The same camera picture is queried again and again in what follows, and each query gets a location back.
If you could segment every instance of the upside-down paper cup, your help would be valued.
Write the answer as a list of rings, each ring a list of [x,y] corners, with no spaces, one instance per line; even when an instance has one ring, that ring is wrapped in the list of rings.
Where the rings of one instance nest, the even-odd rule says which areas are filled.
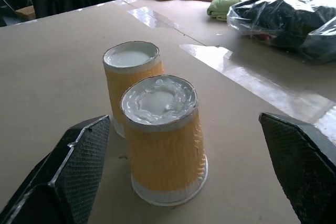
[[[134,191],[157,206],[193,198],[207,177],[207,159],[193,86],[161,75],[132,86],[121,99]]]
[[[138,81],[163,74],[159,49],[152,43],[130,41],[109,49],[103,56],[115,131],[124,137],[120,101]]]

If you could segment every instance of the black plastic bag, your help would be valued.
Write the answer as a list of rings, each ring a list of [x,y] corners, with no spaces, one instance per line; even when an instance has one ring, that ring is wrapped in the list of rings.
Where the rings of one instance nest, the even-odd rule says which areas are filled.
[[[311,63],[336,61],[335,0],[248,0],[230,7],[229,26]]]

